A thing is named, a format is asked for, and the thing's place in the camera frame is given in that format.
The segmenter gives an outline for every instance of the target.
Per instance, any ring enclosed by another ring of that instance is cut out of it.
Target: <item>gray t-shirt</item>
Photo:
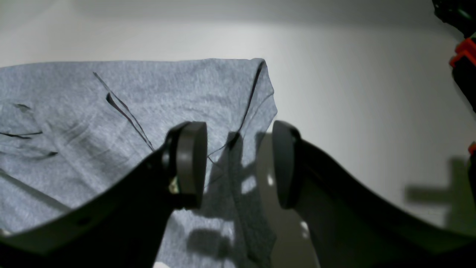
[[[200,210],[175,211],[157,261],[270,267],[255,158],[277,113],[262,59],[0,68],[0,228],[20,232],[104,192],[183,121],[208,126]]]

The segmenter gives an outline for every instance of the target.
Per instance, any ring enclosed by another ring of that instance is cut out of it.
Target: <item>red part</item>
[[[468,151],[469,151],[469,153],[470,153],[471,155],[474,154],[474,152],[476,151],[476,143],[475,143],[475,142],[473,142],[473,143],[469,146]]]
[[[474,56],[472,56],[467,50],[464,50],[462,52],[460,52],[456,57],[453,57],[451,59],[451,61],[449,62],[449,65],[451,65],[451,67],[455,68],[456,66],[456,62],[458,60],[460,60],[461,58],[463,57],[467,57],[468,60],[474,65],[476,66],[476,58]]]
[[[457,47],[456,47],[456,53],[459,54],[463,51],[468,51],[469,54],[473,57],[476,57],[476,44],[473,42],[473,40],[470,38],[466,38],[463,42],[461,42]]]

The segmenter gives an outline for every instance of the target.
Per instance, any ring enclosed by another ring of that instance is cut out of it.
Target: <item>gray fabric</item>
[[[205,121],[202,208],[172,214],[157,261],[270,267],[275,236],[254,162],[277,113],[273,92],[262,59],[1,68],[0,228],[20,232],[84,204],[160,147],[169,128]]]

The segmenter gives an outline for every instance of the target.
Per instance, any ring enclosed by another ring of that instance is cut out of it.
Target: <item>white table surface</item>
[[[399,208],[476,235],[464,171],[476,115],[448,65],[463,36],[432,12],[430,0],[0,0],[0,66],[264,58],[277,119]]]

